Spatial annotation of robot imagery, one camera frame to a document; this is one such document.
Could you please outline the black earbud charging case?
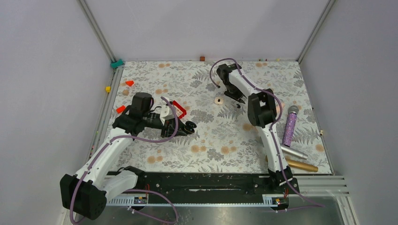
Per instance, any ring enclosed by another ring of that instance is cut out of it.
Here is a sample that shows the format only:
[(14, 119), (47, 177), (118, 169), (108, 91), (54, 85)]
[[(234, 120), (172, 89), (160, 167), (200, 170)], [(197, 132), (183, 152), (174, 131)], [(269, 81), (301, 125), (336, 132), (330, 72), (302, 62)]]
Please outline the black earbud charging case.
[(184, 131), (187, 134), (193, 134), (195, 132), (196, 128), (197, 128), (197, 125), (192, 121), (187, 121), (184, 125)]

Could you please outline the beige earbud charging case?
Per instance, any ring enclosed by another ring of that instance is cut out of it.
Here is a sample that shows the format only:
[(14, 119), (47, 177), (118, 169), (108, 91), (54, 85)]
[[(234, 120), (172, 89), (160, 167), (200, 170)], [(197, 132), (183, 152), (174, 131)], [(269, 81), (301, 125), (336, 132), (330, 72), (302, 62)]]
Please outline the beige earbud charging case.
[(224, 99), (223, 99), (222, 97), (216, 97), (216, 98), (214, 99), (214, 103), (215, 103), (216, 105), (223, 105), (223, 104), (224, 104)]

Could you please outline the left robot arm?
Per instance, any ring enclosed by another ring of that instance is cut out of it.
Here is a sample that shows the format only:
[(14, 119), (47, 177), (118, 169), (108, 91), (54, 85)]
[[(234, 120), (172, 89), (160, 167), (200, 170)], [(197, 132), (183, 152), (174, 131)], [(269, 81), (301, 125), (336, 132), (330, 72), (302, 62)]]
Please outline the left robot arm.
[(60, 180), (61, 200), (69, 210), (72, 224), (77, 225), (74, 214), (95, 220), (103, 212), (106, 203), (131, 189), (139, 193), (145, 188), (145, 179), (136, 172), (123, 170), (105, 180), (112, 164), (135, 140), (164, 143), (175, 136), (188, 136), (195, 132), (194, 122), (181, 122), (176, 104), (163, 97), (161, 112), (152, 110), (151, 94), (138, 92), (132, 103), (114, 120), (112, 129), (94, 155), (75, 174), (65, 174)]

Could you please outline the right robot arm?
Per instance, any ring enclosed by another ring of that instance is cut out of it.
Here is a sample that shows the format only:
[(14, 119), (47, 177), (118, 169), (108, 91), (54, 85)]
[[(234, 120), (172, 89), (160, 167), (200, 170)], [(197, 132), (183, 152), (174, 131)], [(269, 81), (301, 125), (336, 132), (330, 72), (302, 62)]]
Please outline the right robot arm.
[(280, 118), (276, 111), (276, 102), (279, 100), (272, 90), (261, 88), (246, 76), (236, 63), (221, 64), (216, 73), (226, 87), (224, 95), (246, 104), (247, 117), (258, 130), (268, 159), (268, 173), (271, 176), (269, 187), (275, 193), (283, 192), (288, 182), (293, 180), (293, 175), (282, 152), (277, 132), (273, 129)]

